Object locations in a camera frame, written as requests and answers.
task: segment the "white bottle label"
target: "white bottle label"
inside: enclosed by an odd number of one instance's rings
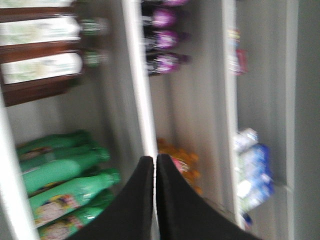
[[[73,2],[74,0],[1,0],[0,8],[64,8],[70,7]]]
[[[0,46],[79,40],[80,25],[72,16],[0,23]]]
[[[61,53],[1,65],[5,84],[46,79],[81,72],[82,59],[77,53]]]

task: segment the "wall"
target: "wall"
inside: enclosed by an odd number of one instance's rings
[[[320,239],[320,2],[299,1],[295,109],[295,239]]]

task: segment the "purple bottle label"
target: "purple bottle label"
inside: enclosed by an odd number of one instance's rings
[[[162,5],[169,6],[169,7],[175,7],[175,6],[182,6],[189,2],[189,0],[164,0]]]
[[[157,72],[160,74],[175,72],[180,67],[179,58],[171,53],[159,55],[156,61],[158,62]]]
[[[153,26],[156,28],[166,28],[175,24],[177,15],[173,10],[157,8],[153,13]]]
[[[156,48],[159,49],[171,49],[177,45],[179,36],[175,31],[163,30],[157,31],[157,43]]]

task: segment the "purple bottle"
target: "purple bottle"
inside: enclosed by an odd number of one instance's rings
[[[163,7],[143,7],[142,22],[144,27],[167,28],[177,22],[177,13]]]
[[[157,52],[146,56],[148,75],[169,74],[179,70],[182,63],[189,61],[186,55],[173,52]]]
[[[168,50],[174,48],[179,42],[179,34],[172,30],[145,30],[145,50]]]
[[[182,6],[189,2],[189,0],[142,0],[144,4],[157,4],[169,7]]]

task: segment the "green plastic bottle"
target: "green plastic bottle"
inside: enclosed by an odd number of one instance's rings
[[[85,144],[85,145],[76,146],[76,147],[64,147],[64,148],[52,149],[52,151],[50,152],[40,154],[29,160],[20,162],[20,169],[22,172],[25,172],[27,170],[30,170],[42,164],[49,163],[54,160],[62,159],[62,158],[73,156],[73,155],[87,153],[92,148],[94,148],[92,145]]]
[[[64,240],[75,234],[82,227],[94,220],[114,200],[108,189],[101,191],[87,205],[80,207],[65,216],[39,227],[41,240]]]
[[[108,151],[99,147],[84,154],[72,155],[42,164],[22,175],[26,192],[32,194],[45,185],[70,180],[84,170],[109,159]]]
[[[31,159],[52,149],[71,148],[87,144],[91,141],[90,134],[85,130],[77,130],[68,134],[52,134],[29,141],[17,147],[20,160]]]
[[[120,175],[101,172],[78,177],[29,198],[36,227],[41,227],[89,203],[102,190],[120,181]]]

